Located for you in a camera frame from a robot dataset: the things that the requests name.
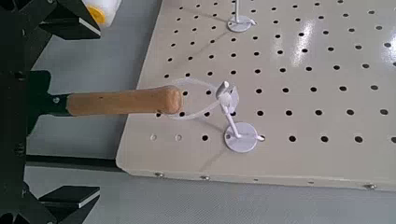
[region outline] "metal rod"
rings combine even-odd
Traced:
[[[235,22],[239,23],[239,0],[235,0]]]

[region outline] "shovel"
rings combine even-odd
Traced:
[[[149,90],[51,95],[50,72],[32,71],[28,78],[28,135],[41,115],[76,117],[134,113],[176,114],[183,106],[175,86]]]

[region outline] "gray floor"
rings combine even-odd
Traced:
[[[122,91],[136,87],[161,1],[122,1],[99,40],[54,36],[35,65],[49,70],[53,94]],[[31,155],[114,159],[126,116],[42,116],[28,139]]]
[[[62,185],[100,186],[86,224],[385,224],[396,194],[131,177],[124,173],[28,167],[36,196]]]

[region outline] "wooden handle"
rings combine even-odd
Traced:
[[[176,114],[183,106],[181,91],[175,86],[149,90],[76,93],[67,98],[73,116],[164,113]]]

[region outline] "bolt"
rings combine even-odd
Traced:
[[[155,173],[155,176],[157,176],[159,178],[164,177],[163,173]]]
[[[210,177],[208,175],[201,175],[201,179],[210,180]]]
[[[366,189],[376,189],[376,185],[375,184],[366,184],[363,185],[364,188]]]
[[[59,97],[55,97],[52,99],[52,101],[53,103],[58,104],[61,101],[61,99],[59,99]]]
[[[17,156],[23,156],[23,153],[25,151],[24,144],[23,143],[17,144],[14,151],[15,151],[15,154],[17,154]]]

